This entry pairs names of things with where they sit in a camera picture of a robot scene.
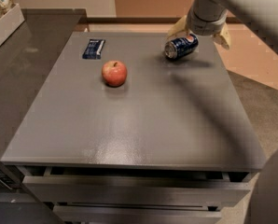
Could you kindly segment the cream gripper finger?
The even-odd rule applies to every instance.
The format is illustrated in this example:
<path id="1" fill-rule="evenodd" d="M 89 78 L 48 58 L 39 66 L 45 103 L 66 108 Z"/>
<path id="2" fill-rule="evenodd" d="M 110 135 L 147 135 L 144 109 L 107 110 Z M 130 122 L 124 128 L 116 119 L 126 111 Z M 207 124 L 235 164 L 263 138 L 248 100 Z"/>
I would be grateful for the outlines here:
<path id="1" fill-rule="evenodd" d="M 225 23 L 222 27 L 222 30 L 213 35 L 214 41 L 224 49 L 230 49 L 231 46 L 231 37 L 229 34 L 228 25 Z"/>
<path id="2" fill-rule="evenodd" d="M 187 25 L 187 16 L 180 18 L 168 31 L 167 37 L 176 37 L 178 35 L 188 35 L 190 32 Z"/>

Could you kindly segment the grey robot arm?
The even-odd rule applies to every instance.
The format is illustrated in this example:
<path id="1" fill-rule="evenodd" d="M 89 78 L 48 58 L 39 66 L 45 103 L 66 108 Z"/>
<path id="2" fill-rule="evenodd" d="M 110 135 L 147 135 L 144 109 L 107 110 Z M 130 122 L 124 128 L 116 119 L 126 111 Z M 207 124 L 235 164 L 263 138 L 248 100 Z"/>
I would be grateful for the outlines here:
<path id="1" fill-rule="evenodd" d="M 278 55 L 278 0 L 194 0 L 188 14 L 168 32 L 222 35 L 227 13 L 234 14 Z M 278 149 L 254 186 L 244 224 L 278 224 Z"/>

